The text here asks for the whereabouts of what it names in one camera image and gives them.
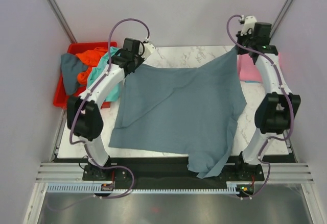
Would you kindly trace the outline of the slate blue t-shirt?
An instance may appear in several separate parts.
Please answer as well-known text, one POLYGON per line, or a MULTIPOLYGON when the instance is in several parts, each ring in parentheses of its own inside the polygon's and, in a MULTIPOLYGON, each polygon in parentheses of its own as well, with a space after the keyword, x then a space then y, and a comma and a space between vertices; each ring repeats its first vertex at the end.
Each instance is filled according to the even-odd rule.
POLYGON ((235 48, 196 68, 143 64, 125 79, 109 146, 184 154, 198 178, 216 177, 245 107, 235 48))

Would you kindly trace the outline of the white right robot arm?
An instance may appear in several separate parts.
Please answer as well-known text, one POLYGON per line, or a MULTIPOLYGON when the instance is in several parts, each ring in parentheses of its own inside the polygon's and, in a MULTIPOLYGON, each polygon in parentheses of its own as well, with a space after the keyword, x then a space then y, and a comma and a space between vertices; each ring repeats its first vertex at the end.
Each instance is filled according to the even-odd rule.
POLYGON ((255 133, 240 153, 243 162, 234 167, 235 176, 245 180, 252 175, 251 165, 262 162, 272 140, 288 140, 288 137, 281 135, 284 131, 293 131, 301 98, 293 94, 283 77, 277 48, 270 44, 272 25, 258 22, 253 16, 240 20, 240 24, 243 27, 236 34, 237 53, 250 56, 265 90, 265 96, 254 115, 255 133))

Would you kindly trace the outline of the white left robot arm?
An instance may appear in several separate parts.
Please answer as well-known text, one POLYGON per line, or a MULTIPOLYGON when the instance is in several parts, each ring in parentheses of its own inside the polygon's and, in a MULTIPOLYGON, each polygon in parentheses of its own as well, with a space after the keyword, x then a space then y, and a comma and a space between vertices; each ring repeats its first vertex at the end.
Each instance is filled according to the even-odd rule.
POLYGON ((101 180, 112 174, 112 167, 107 164, 109 156, 101 139, 104 126, 101 106, 114 87, 145 61, 145 52, 143 42, 126 38, 115 55, 108 55, 108 64, 96 81, 78 97, 71 96, 67 101, 67 127, 71 131, 69 142, 71 145, 84 145, 90 164, 95 166, 94 173, 101 180))

